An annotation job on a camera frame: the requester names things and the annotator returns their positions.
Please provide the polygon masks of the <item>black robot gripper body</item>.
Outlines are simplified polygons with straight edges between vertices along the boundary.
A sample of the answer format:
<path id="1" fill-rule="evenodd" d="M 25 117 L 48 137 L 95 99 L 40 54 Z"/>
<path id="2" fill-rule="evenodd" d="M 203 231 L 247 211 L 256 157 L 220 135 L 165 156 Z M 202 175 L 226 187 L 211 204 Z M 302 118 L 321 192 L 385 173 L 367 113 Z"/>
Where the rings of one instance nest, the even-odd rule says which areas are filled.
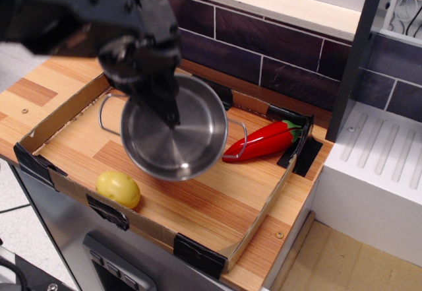
<path id="1" fill-rule="evenodd" d="M 168 0 L 1 0 L 1 40 L 36 55 L 96 57 L 116 82 L 179 89 L 177 20 Z"/>

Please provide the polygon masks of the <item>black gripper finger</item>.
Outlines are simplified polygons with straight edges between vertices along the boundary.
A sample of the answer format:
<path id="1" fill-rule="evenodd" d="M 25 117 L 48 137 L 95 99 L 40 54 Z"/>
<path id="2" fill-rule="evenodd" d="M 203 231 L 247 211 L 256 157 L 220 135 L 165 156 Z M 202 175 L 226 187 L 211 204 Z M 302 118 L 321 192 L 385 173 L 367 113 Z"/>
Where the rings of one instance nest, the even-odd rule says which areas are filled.
<path id="1" fill-rule="evenodd" d="M 170 128 L 180 124 L 176 97 L 179 84 L 174 69 L 164 69 L 144 75 L 129 85 L 129 95 L 140 104 L 143 102 Z"/>

